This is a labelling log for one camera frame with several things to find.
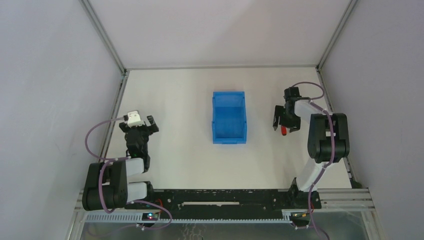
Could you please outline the red black screwdriver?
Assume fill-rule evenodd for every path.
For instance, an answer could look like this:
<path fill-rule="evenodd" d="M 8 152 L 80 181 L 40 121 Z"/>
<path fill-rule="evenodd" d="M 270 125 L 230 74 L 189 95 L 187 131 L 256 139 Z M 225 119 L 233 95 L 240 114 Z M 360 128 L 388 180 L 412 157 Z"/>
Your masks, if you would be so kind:
<path fill-rule="evenodd" d="M 288 134 L 288 130 L 285 126 L 282 125 L 280 129 L 281 129 L 281 134 L 283 136 L 286 136 Z"/>

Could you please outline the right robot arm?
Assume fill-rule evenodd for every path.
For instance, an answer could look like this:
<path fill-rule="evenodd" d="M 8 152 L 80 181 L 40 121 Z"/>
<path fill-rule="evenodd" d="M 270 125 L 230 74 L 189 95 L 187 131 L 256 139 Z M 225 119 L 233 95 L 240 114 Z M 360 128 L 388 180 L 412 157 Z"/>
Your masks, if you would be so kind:
<path fill-rule="evenodd" d="M 284 90 L 284 100 L 284 105 L 274 108 L 273 129 L 285 136 L 307 123 L 309 159 L 278 202 L 285 209 L 309 209 L 320 199 L 317 185 L 326 170 L 349 155 L 348 120 L 344 113 L 325 110 L 312 98 L 301 96 L 297 86 Z"/>

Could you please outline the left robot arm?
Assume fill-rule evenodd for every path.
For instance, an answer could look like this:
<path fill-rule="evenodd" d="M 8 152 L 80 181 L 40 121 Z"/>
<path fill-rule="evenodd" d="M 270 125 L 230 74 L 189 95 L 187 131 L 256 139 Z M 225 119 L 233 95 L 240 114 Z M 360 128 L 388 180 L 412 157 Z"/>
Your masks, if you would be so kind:
<path fill-rule="evenodd" d="M 150 136 L 159 131 L 154 117 L 147 116 L 148 124 L 137 111 L 117 118 L 124 133 L 126 152 L 124 157 L 101 158 L 101 162 L 89 165 L 82 193 L 82 206 L 86 211 L 124 208 L 127 203 L 153 199 L 154 189 L 150 181 L 131 182 L 129 177 L 146 173 L 150 169 L 148 150 Z"/>

